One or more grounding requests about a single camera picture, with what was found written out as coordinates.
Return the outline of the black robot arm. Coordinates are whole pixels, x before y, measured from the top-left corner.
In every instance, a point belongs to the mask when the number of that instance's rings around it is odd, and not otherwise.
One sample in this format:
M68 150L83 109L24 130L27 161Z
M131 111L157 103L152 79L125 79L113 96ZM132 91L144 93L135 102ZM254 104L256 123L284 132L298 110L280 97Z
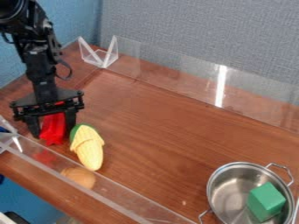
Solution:
M56 86L56 66L67 62L52 22L36 0L0 0L0 35L5 43L15 45L32 83L32 92L9 104L13 119L24 122L32 136L39 137L40 118L63 113L71 129L76 113L84 109L84 93Z

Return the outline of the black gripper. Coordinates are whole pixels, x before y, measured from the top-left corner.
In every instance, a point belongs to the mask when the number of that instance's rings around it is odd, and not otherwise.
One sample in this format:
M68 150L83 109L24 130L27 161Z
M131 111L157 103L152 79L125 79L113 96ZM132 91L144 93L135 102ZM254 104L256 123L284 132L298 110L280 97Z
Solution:
M13 119L27 124L28 130L35 138L40 137L40 116L64 113L67 133L71 133L76 125L76 113L84 109L84 93L80 90L57 89L57 97L36 101L35 94L28 94L24 98L12 101L9 108L13 111Z

